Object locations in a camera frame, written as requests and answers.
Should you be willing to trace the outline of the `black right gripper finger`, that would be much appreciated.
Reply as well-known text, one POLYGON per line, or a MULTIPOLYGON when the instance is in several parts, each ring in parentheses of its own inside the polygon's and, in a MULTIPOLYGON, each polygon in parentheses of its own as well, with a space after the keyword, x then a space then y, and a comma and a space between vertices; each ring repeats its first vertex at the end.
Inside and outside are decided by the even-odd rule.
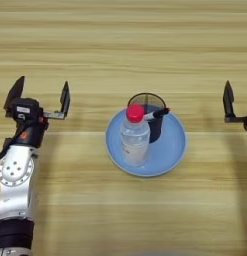
POLYGON ((227 81, 225 84, 224 93, 223 93, 223 105, 224 105, 226 121, 230 121, 232 118, 235 118, 235 113, 233 110, 233 102, 234 102, 233 90, 230 85, 230 82, 227 81))

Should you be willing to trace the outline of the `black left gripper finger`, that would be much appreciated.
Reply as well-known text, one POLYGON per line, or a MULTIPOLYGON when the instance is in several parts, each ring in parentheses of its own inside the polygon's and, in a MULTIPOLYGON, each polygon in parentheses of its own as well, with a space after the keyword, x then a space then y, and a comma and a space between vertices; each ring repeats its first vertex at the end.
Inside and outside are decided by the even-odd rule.
POLYGON ((68 114, 69 106, 70 106, 70 90, 68 82, 65 82, 64 87, 62 89, 61 98, 61 113, 66 116, 68 114))
POLYGON ((10 89, 7 99, 4 104, 4 110, 6 112, 6 117, 11 117, 11 111, 12 111, 12 103, 16 98, 20 98, 23 92, 23 87, 24 87, 24 80, 25 77, 21 76, 15 84, 12 86, 10 89))

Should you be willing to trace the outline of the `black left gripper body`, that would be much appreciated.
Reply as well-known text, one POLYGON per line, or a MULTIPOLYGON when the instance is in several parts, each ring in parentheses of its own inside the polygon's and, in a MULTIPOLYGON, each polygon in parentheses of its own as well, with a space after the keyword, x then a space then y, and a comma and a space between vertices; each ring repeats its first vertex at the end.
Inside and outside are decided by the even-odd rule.
POLYGON ((45 131, 49 127, 49 119, 64 120, 66 115, 60 112, 44 112, 35 121, 18 121, 16 138, 17 145, 39 148, 42 144, 45 131))

